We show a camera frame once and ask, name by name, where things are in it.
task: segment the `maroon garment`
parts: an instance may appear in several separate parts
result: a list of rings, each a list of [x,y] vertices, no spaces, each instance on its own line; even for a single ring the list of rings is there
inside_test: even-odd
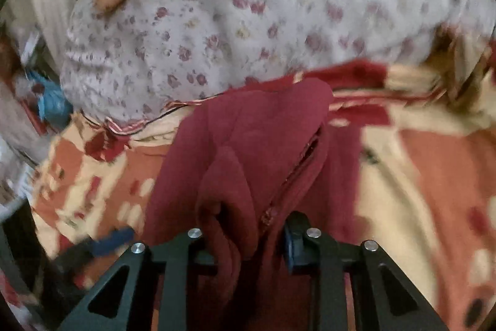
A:
[[[351,239],[360,129],[327,124],[332,99],[328,84],[305,79],[219,96],[180,125],[143,239],[202,229],[218,275],[197,292],[190,329],[306,329],[308,279],[287,276],[277,242],[293,210]]]

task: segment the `silver screw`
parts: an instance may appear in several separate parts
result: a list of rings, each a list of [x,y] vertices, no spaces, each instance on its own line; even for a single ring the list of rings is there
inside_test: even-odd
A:
[[[131,246],[131,252],[135,254],[141,254],[143,251],[145,251],[145,244],[143,243],[134,243]]]
[[[322,232],[316,227],[310,227],[309,229],[307,229],[307,236],[312,237],[312,239],[318,239],[320,236],[322,236]]]
[[[365,249],[369,251],[377,251],[379,248],[379,244],[377,244],[374,240],[367,240],[364,243]]]
[[[188,236],[190,239],[197,239],[198,237],[202,237],[202,231],[195,227],[188,231]]]

